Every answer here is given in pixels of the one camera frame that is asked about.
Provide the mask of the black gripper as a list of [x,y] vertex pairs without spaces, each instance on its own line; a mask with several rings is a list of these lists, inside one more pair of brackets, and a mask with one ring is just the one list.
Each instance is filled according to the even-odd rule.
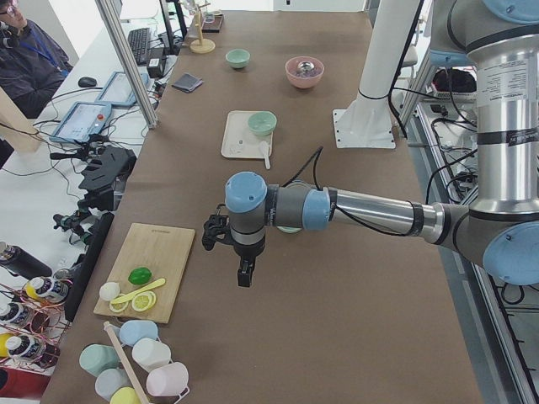
[[239,269],[237,272],[237,284],[240,287],[251,286],[253,282],[253,269],[258,257],[264,251],[264,240],[254,244],[242,244],[233,242],[233,249],[239,256]]

